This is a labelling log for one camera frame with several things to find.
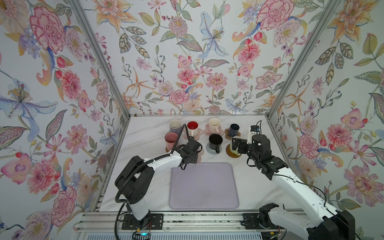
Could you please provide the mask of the white mug green handle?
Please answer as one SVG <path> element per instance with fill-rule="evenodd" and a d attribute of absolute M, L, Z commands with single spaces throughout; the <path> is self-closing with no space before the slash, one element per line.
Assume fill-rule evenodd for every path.
<path fill-rule="evenodd" d="M 241 142 L 241 138 L 239 136 L 232 137 L 231 143 L 230 143 L 230 152 L 233 155 L 236 155 L 236 156 L 242 155 L 238 152 L 240 142 Z"/>

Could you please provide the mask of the round wooden coaster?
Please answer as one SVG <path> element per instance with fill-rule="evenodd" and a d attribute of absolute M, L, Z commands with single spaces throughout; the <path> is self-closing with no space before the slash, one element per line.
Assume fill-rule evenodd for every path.
<path fill-rule="evenodd" d="M 234 158 L 234 159 L 239 158 L 239 157 L 242 156 L 242 154 L 234 154 L 234 153 L 232 153 L 232 152 L 231 152 L 230 145 L 227 145 L 227 147 L 226 147 L 226 154 L 227 154 L 229 157 Z"/>

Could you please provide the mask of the small dark navy mug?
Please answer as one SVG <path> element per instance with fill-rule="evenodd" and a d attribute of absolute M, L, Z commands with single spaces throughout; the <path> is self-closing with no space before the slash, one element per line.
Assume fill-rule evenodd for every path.
<path fill-rule="evenodd" d="M 228 131 L 228 135 L 230 137 L 238 136 L 239 130 L 240 130 L 240 126 L 238 124 L 231 124 Z"/>

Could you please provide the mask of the brown paw print coaster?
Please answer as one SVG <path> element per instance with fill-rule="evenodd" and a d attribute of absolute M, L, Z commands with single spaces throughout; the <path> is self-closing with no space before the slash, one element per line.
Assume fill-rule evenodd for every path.
<path fill-rule="evenodd" d="M 240 136 L 241 136 L 241 132 L 238 132 L 236 137 L 240 137 Z M 225 138 L 228 140 L 231 140 L 233 138 L 233 136 L 230 135 L 230 129 L 225 129 Z"/>

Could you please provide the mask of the round blue woven coaster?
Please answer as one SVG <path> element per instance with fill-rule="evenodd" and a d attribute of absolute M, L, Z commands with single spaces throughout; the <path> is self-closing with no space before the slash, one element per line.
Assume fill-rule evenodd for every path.
<path fill-rule="evenodd" d="M 211 155 L 218 155 L 222 152 L 222 146 L 207 144 L 206 150 Z"/>

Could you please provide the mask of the pink flower coaster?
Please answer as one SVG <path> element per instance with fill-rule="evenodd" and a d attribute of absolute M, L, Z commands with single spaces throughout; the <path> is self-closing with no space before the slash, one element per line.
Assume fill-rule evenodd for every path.
<path fill-rule="evenodd" d="M 198 163 L 200 163 L 202 161 L 202 155 L 205 153 L 204 150 L 201 150 L 199 153 L 198 153 Z"/>
<path fill-rule="evenodd" d="M 206 128 L 204 129 L 203 133 L 206 136 L 210 136 L 212 134 L 217 134 L 217 135 L 223 136 L 225 134 L 224 131 L 222 130 L 221 126 L 214 128 L 213 132 L 211 132 L 209 124 L 206 125 Z"/>
<path fill-rule="evenodd" d="M 196 140 L 196 141 L 199 141 L 200 140 L 200 137 L 201 137 L 201 135 L 203 135 L 203 133 L 204 133 L 204 131 L 202 130 L 202 129 L 198 129 L 199 131 L 198 131 L 198 134 L 196 135 L 196 136 L 194 136 L 194 139 Z M 186 134 L 186 131 L 185 130 L 183 130 L 183 138 L 185 139 L 185 140 L 187 140 L 188 138 L 187 138 L 187 134 Z"/>

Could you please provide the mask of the black mug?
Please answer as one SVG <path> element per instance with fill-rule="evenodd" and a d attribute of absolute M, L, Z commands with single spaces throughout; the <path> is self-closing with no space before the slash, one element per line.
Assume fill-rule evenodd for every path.
<path fill-rule="evenodd" d="M 211 145 L 222 145 L 223 143 L 223 138 L 220 135 L 217 134 L 212 134 L 209 137 L 209 144 Z"/>

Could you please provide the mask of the red interior white mug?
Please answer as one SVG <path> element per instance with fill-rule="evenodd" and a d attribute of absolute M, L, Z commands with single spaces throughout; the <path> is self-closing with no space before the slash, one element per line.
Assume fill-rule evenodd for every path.
<path fill-rule="evenodd" d="M 196 121 L 188 122 L 187 131 L 190 137 L 197 137 L 199 134 L 199 124 Z"/>

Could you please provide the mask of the white mug grey handle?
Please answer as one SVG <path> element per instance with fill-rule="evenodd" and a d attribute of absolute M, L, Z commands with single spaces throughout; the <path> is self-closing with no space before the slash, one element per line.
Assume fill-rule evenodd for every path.
<path fill-rule="evenodd" d="M 169 124 L 170 132 L 177 135 L 182 131 L 182 122 L 180 120 L 172 120 Z"/>

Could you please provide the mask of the cream mug pink handle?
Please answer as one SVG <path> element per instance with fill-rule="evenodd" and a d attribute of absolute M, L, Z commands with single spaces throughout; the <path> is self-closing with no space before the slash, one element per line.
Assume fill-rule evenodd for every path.
<path fill-rule="evenodd" d="M 209 120 L 210 131 L 213 132 L 214 128 L 221 126 L 221 121 L 218 118 L 211 118 Z"/>

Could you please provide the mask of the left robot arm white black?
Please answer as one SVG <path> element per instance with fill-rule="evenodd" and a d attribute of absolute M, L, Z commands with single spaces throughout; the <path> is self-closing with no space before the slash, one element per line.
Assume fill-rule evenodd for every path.
<path fill-rule="evenodd" d="M 144 197 L 154 175 L 172 168 L 185 170 L 188 164 L 198 162 L 202 149 L 203 146 L 190 137 L 185 145 L 174 147 L 161 156 L 149 159 L 132 157 L 115 180 L 118 189 L 115 202 L 124 204 L 136 221 L 144 220 L 150 215 Z"/>

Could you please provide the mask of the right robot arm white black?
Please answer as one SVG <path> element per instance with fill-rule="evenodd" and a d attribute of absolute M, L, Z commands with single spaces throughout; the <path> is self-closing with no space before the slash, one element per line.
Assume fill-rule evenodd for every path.
<path fill-rule="evenodd" d="M 320 197 L 314 186 L 305 184 L 282 159 L 273 156 L 270 140 L 261 127 L 250 127 L 247 139 L 233 137 L 230 149 L 247 156 L 247 165 L 257 168 L 270 181 L 283 189 L 305 212 L 298 216 L 278 204 L 259 208 L 256 223 L 262 229 L 282 227 L 304 240 L 356 240 L 356 221 L 348 211 L 339 211 Z"/>

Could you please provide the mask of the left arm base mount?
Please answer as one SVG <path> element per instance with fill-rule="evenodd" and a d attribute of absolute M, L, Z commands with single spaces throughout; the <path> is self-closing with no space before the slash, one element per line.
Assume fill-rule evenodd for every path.
<path fill-rule="evenodd" d="M 149 212 L 143 219 L 138 220 L 132 214 L 124 214 L 122 230 L 162 230 L 164 214 Z"/>

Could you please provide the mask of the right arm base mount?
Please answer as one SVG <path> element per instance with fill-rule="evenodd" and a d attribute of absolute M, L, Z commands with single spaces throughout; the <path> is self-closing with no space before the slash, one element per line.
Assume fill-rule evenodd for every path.
<path fill-rule="evenodd" d="M 272 209 L 277 207 L 279 207 L 278 204 L 269 203 L 259 208 L 258 213 L 242 214 L 243 220 L 240 221 L 240 223 L 246 228 L 246 230 L 268 230 L 272 227 L 276 227 L 276 225 L 271 222 L 269 213 Z"/>

